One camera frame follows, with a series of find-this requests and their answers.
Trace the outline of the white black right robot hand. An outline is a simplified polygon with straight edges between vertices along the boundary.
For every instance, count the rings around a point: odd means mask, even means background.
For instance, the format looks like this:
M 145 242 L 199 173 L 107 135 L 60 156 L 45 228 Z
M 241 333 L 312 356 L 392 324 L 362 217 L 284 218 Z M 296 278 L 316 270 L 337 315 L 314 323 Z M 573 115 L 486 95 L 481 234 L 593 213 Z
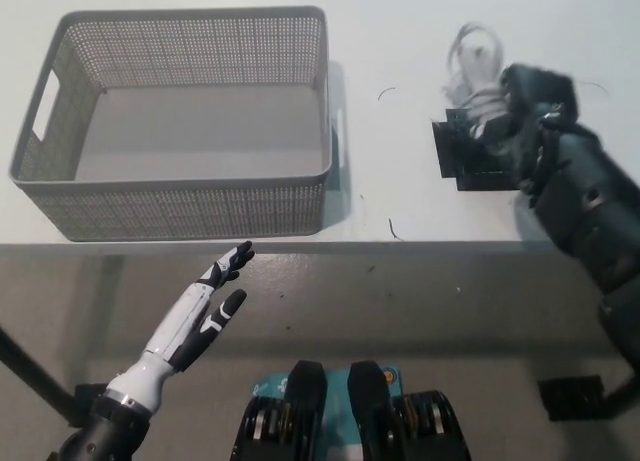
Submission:
M 559 137 L 578 118 L 572 79 L 555 71 L 514 63 L 471 110 L 472 136 L 496 157 L 514 183 L 531 193 L 558 162 Z

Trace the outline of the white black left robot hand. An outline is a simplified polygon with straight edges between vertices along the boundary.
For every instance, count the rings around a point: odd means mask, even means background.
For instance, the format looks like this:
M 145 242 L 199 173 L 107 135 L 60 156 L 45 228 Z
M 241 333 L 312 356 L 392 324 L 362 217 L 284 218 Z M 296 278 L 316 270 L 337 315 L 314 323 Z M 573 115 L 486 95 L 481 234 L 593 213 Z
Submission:
M 214 342 L 247 298 L 238 289 L 213 311 L 213 294 L 254 257 L 253 243 L 245 241 L 216 260 L 190 284 L 173 304 L 147 342 L 140 358 L 113 378 L 105 395 L 149 416 L 161 406 L 167 379 L 186 371 Z

